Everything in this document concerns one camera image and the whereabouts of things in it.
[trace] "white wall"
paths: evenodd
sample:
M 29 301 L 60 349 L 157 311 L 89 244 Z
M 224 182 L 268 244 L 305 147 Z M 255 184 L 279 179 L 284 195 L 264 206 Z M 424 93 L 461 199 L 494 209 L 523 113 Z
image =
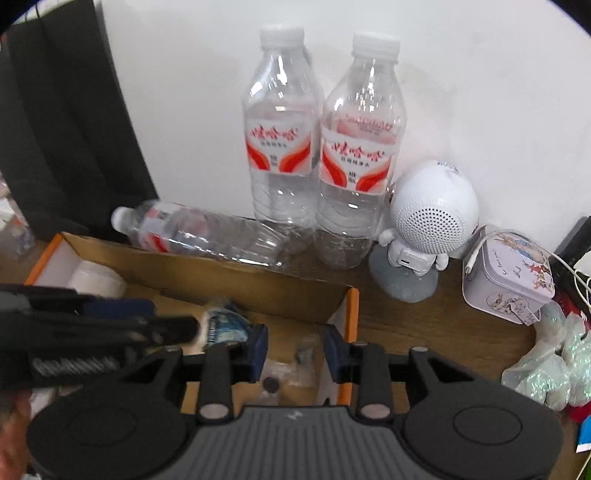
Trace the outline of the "white wall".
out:
M 251 216 L 240 98 L 258 28 L 301 23 L 325 93 L 355 29 L 402 41 L 396 176 L 459 166 L 481 223 L 555 248 L 590 213 L 591 37 L 547 0 L 102 0 L 113 60 L 160 196 Z

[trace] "plastic water bottle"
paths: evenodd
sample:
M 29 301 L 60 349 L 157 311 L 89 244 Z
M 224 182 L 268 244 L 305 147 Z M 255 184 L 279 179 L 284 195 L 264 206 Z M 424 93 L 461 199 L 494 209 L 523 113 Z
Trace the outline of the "plastic water bottle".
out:
M 361 263 L 383 211 L 406 127 L 399 50 L 391 37 L 356 33 L 353 64 L 324 104 L 314 246 L 333 268 Z
M 218 215 L 178 203 L 148 200 L 137 208 L 118 207 L 115 230 L 134 247 L 151 252 L 223 258 L 277 267 L 287 238 L 269 227 L 240 217 Z
M 312 241 L 322 88 L 304 56 L 304 29 L 260 32 L 263 58 L 243 98 L 255 217 L 289 238 Z

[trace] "gray base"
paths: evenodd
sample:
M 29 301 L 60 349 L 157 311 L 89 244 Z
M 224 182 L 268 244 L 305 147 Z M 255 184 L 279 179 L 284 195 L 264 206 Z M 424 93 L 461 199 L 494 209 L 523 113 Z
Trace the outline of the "gray base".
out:
M 432 268 L 422 277 L 406 267 L 393 267 L 388 248 L 376 245 L 369 256 L 369 272 L 379 287 L 397 300 L 416 303 L 435 293 L 439 272 Z

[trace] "illustrated tin lid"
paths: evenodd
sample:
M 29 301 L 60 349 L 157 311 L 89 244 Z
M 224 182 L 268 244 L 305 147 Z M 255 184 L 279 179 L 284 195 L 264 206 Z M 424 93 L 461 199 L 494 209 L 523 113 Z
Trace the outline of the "illustrated tin lid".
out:
M 495 228 L 487 225 L 485 233 Z M 483 246 L 486 275 L 500 286 L 540 303 L 554 296 L 554 281 L 545 253 L 529 240 L 512 233 L 499 233 Z

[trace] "white bottle cap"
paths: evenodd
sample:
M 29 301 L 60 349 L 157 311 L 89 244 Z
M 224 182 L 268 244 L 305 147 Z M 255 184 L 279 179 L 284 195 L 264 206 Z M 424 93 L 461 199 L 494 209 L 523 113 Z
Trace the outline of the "white bottle cap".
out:
M 304 46 L 304 27 L 266 25 L 260 30 L 261 47 L 294 48 Z
M 127 235 L 127 223 L 129 214 L 133 213 L 133 208 L 117 207 L 111 214 L 111 225 L 115 230 Z
M 380 60 L 398 60 L 400 41 L 388 35 L 355 32 L 353 34 L 353 56 Z

